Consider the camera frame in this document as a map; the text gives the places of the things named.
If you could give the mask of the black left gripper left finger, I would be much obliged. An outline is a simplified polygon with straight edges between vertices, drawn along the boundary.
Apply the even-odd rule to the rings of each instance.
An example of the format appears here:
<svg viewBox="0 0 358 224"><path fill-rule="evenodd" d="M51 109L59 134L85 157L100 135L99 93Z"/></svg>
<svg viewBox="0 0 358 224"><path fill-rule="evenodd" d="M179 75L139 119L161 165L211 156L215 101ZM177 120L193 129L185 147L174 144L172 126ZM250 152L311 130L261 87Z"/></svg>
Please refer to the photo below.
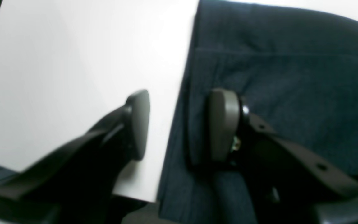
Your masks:
<svg viewBox="0 0 358 224"><path fill-rule="evenodd" d="M147 90L131 94L82 136L0 184L0 224L120 224L141 200L114 197L120 172L145 155Z"/></svg>

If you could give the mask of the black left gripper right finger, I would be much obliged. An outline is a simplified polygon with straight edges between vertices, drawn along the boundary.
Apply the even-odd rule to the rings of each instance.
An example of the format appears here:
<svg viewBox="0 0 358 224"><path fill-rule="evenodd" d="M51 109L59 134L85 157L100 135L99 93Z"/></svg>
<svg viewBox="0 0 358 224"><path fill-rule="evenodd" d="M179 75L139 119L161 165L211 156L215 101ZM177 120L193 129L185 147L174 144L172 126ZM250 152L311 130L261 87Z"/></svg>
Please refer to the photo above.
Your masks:
<svg viewBox="0 0 358 224"><path fill-rule="evenodd" d="M236 92L208 96L211 160L237 168L260 224L358 224L358 180L279 136Z"/></svg>

